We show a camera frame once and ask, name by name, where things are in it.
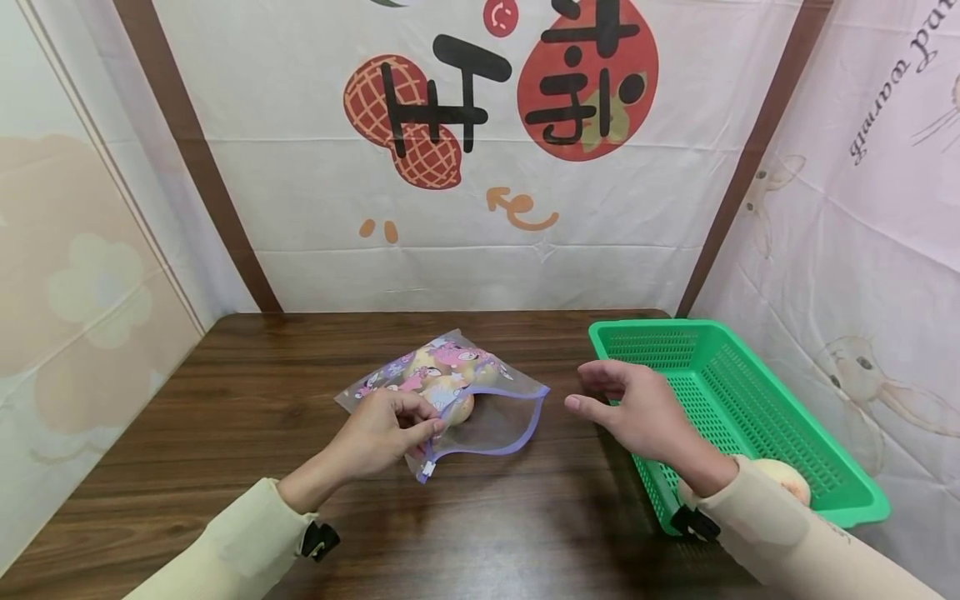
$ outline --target clear plastic bag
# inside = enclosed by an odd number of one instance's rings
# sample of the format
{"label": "clear plastic bag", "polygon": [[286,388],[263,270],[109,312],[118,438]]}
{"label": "clear plastic bag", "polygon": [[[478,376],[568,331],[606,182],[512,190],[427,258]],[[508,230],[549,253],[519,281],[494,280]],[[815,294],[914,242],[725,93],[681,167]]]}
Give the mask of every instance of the clear plastic bag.
{"label": "clear plastic bag", "polygon": [[477,348],[460,329],[397,358],[337,395],[353,412],[380,388],[415,392],[440,411],[446,430],[426,445],[422,460],[407,456],[421,483],[453,452],[504,455],[520,450],[540,420],[549,388]]}

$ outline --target tabletop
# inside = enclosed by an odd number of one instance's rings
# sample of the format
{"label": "tabletop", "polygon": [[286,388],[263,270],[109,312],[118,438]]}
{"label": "tabletop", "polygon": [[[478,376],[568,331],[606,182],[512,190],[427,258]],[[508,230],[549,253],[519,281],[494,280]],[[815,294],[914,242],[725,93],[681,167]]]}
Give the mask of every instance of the tabletop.
{"label": "tabletop", "polygon": [[714,544],[659,528],[630,455],[566,412],[587,328],[659,311],[233,315],[216,323],[0,580],[0,597],[121,598],[263,476],[347,419],[333,397],[450,329],[551,388],[510,456],[403,464],[321,508],[342,544],[273,599],[767,598]]}

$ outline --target pink cartoon pattern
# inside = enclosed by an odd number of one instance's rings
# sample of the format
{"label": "pink cartoon pattern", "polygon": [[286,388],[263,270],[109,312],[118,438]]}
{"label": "pink cartoon pattern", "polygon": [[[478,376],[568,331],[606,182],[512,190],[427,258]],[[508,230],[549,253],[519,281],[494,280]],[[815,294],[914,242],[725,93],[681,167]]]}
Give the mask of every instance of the pink cartoon pattern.
{"label": "pink cartoon pattern", "polygon": [[420,367],[414,369],[406,381],[399,385],[402,392],[415,392],[423,388],[423,380],[427,377],[439,377],[443,373],[436,367]]}
{"label": "pink cartoon pattern", "polygon": [[[410,363],[417,354],[404,354],[379,371],[371,373],[355,388],[352,396],[362,399],[379,388],[385,388],[417,392],[430,396],[428,399],[431,403],[436,399],[440,404],[447,404],[469,386],[469,379],[472,379],[469,377],[470,370],[477,372],[487,365],[494,365],[505,379],[514,380],[506,365],[483,349],[460,345],[444,336],[431,341],[425,348],[427,354],[433,358],[435,366],[425,365],[410,371]],[[434,386],[433,380],[437,378],[442,379],[443,385]]]}
{"label": "pink cartoon pattern", "polygon": [[453,342],[446,342],[439,348],[430,350],[430,354],[437,362],[453,368],[462,367],[475,360],[483,361],[490,355],[480,348],[461,348]]}

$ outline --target green basket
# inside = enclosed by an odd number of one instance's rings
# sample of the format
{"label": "green basket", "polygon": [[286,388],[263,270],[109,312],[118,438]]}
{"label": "green basket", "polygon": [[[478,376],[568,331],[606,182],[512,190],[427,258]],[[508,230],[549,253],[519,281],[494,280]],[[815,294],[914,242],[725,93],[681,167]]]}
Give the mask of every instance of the green basket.
{"label": "green basket", "polygon": [[[714,321],[594,323],[601,359],[646,365],[670,382],[700,434],[728,454],[773,458],[810,484],[811,508],[844,529],[890,515],[883,491],[732,331]],[[672,468],[634,456],[660,527],[680,509]]]}

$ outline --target hand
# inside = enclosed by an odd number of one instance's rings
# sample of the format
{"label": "hand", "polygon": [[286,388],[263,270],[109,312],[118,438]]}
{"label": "hand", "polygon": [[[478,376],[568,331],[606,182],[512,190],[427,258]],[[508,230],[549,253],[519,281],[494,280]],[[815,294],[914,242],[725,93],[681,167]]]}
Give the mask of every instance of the hand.
{"label": "hand", "polygon": [[323,452],[277,484],[298,513],[312,513],[340,486],[389,467],[444,430],[437,409],[411,392],[377,390],[360,402]]}
{"label": "hand", "polygon": [[736,477],[736,461],[700,437],[663,375],[616,360],[593,361],[577,371],[586,389],[622,399],[610,406],[572,395],[566,407],[604,426],[632,453],[672,467],[701,497],[714,495]]}

